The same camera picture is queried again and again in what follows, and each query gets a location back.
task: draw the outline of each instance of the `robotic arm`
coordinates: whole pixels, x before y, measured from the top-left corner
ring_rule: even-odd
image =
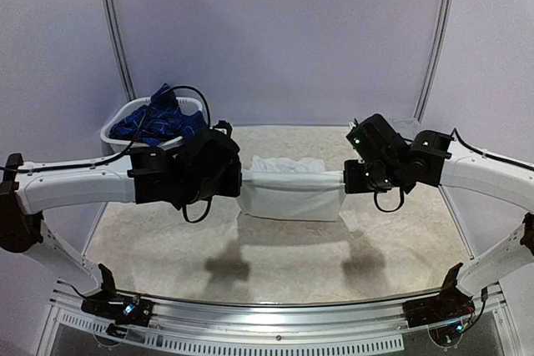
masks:
[[[467,264],[449,270],[439,295],[404,304],[411,327],[459,318],[474,310],[472,297],[534,262],[534,166],[479,151],[450,135],[423,131],[411,144],[376,114],[347,135],[363,159],[345,162],[347,193],[400,189],[401,202],[417,183],[470,189],[524,208],[522,224]]]
[[[189,221],[187,205],[205,200],[205,217],[214,195],[235,198],[241,186],[239,147],[229,137],[231,127],[222,122],[215,128],[200,131],[179,148],[134,148],[121,158],[25,163],[20,153],[12,154],[0,183],[0,247],[56,273],[84,299],[86,313],[148,325],[152,303],[119,296],[111,271],[51,231],[42,211],[93,202],[165,201],[182,209]]]

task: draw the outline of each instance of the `white cloth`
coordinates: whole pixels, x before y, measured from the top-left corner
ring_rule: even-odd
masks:
[[[252,168],[242,173],[237,202],[255,217],[337,221],[345,201],[343,172],[325,171],[323,160],[254,156]]]

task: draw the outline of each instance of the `slotted vent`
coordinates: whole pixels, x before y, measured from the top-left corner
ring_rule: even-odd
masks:
[[[94,318],[82,316],[66,310],[60,322],[88,333],[105,335],[106,323],[94,321]],[[191,356],[371,356],[404,350],[402,335],[390,335],[382,338],[338,344],[302,344],[302,345],[239,345],[228,343],[203,343],[176,338],[171,334],[146,332],[144,343],[123,340],[125,343],[141,345],[145,348],[164,350]]]

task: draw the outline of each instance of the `dark blue fabric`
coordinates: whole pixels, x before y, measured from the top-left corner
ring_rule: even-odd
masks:
[[[149,115],[145,118],[141,132],[137,136],[137,141],[149,146],[158,146],[162,142],[182,137],[185,142],[188,142],[200,129],[208,127],[202,112],[198,111],[190,116],[182,114],[174,92],[171,91],[161,96],[161,93],[169,88],[170,86],[165,83],[150,98],[152,106]],[[109,137],[131,140],[147,108],[148,106],[141,106],[113,125],[109,130]]]

